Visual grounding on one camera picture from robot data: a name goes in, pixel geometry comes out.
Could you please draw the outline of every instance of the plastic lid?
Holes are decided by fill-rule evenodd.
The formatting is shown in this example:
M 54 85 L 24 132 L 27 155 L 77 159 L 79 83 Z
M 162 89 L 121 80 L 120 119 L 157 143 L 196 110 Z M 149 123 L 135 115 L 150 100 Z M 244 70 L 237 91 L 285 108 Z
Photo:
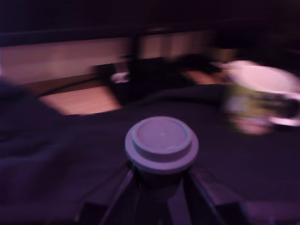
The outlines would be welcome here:
M 184 122 L 150 117 L 135 124 L 125 139 L 126 153 L 139 168 L 171 174 L 187 169 L 198 153 L 198 139 Z

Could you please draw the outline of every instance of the white mug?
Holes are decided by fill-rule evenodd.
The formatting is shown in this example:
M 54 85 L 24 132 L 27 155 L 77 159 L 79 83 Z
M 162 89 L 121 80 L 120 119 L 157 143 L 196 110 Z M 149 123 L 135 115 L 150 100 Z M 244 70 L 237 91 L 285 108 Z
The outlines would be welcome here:
M 250 135 L 269 133 L 275 124 L 300 126 L 300 112 L 293 118 L 278 117 L 278 109 L 294 99 L 300 103 L 299 80 L 272 67 L 247 65 L 229 74 L 224 111 L 232 126 Z

